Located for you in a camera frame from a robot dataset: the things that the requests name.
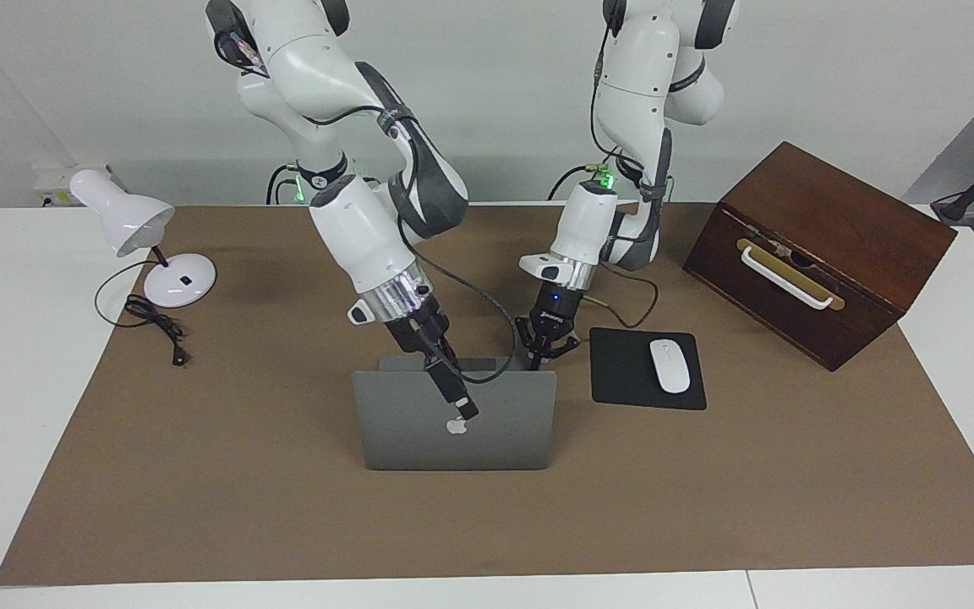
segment mouse pad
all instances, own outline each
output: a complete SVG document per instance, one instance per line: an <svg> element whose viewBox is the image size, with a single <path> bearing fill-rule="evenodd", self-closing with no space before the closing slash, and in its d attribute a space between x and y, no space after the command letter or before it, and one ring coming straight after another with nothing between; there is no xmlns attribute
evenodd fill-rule
<svg viewBox="0 0 974 609"><path fill-rule="evenodd" d="M633 332L623 329L592 328L592 399L602 404L652 406L657 409L703 411L708 407L701 381L697 340L677 332ZM653 366L648 345L669 338L679 343L687 357L691 386L682 393L667 393Z"/></svg>

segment silver laptop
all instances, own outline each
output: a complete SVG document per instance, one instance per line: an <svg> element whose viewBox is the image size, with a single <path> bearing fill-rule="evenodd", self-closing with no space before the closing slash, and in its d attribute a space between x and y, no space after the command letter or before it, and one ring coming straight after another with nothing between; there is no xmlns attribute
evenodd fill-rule
<svg viewBox="0 0 974 609"><path fill-rule="evenodd" d="M461 359L461 367L485 378L503 362ZM508 371L488 385L468 385L479 406L469 421L443 401L420 356L385 358L379 371L357 371L353 385L370 469L544 469L551 459L553 371Z"/></svg>

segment desk lamp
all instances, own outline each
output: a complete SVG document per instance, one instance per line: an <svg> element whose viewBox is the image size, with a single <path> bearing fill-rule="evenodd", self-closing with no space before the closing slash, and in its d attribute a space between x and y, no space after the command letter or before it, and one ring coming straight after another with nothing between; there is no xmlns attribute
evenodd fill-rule
<svg viewBox="0 0 974 609"><path fill-rule="evenodd" d="M145 297L163 309L186 307L209 293L216 283L216 267L200 254L165 258L159 243L175 208L155 198L132 195L108 176L86 169L70 180L70 192L85 207L100 213L104 236L119 258L151 247L159 266L145 278Z"/></svg>

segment wall outlet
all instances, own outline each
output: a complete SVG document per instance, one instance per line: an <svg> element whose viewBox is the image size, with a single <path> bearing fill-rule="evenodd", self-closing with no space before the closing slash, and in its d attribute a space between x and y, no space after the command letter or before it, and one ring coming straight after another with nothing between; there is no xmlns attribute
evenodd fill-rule
<svg viewBox="0 0 974 609"><path fill-rule="evenodd" d="M111 167L106 165L78 165L69 168L34 167L32 170L36 171L36 181L32 184L32 189L36 192L40 207L82 207L81 201L70 193L70 179L82 169L101 171L120 188L123 186L123 182L112 173Z"/></svg>

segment wooden box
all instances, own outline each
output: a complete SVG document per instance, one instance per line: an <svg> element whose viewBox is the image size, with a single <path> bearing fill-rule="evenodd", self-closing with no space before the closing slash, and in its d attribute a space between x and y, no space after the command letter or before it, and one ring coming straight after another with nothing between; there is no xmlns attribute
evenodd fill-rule
<svg viewBox="0 0 974 609"><path fill-rule="evenodd" d="M954 237L785 142L716 206L684 267L836 370L904 316Z"/></svg>

